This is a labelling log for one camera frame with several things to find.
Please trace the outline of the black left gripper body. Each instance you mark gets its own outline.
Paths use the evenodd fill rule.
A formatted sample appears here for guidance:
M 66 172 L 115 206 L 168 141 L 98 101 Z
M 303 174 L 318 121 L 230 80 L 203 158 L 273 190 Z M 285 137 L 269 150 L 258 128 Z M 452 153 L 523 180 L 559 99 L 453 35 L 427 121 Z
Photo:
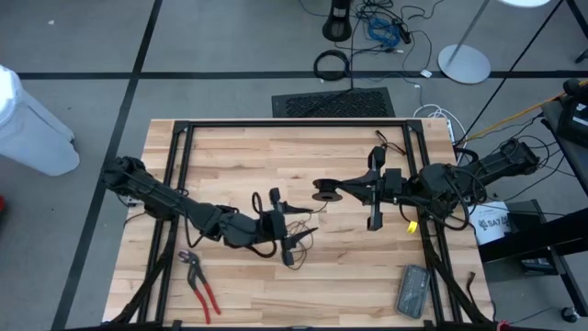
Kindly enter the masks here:
M 231 248 L 247 248 L 258 256 L 270 258 L 277 252 L 277 241 L 281 246 L 282 262 L 286 266 L 294 265 L 294 256 L 291 249 L 285 248 L 285 238 L 288 236 L 288 229 L 285 223 L 285 216 L 279 210 L 281 202 L 278 188 L 269 191 L 269 198 L 272 206 L 271 211 L 264 211 L 261 198 L 257 192 L 252 195 L 252 204 L 258 215 L 257 219 L 238 212 L 230 206 L 220 206 L 223 214 L 220 217 L 220 232 L 223 242 Z M 271 242 L 273 244 L 270 253 L 261 253 L 254 245 Z

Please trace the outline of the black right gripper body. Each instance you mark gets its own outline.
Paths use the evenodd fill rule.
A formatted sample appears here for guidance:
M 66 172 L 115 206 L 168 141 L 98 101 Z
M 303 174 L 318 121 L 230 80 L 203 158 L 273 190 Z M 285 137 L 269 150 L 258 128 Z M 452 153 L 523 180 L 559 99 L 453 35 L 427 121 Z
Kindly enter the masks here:
M 367 219 L 367 229 L 377 231 L 383 226 L 383 213 L 380 203 L 384 200 L 394 202 L 402 194 L 402 176 L 399 168 L 387 168 L 381 174 L 381 168 L 386 163 L 386 150 L 376 146 L 368 156 L 368 203 L 370 216 Z

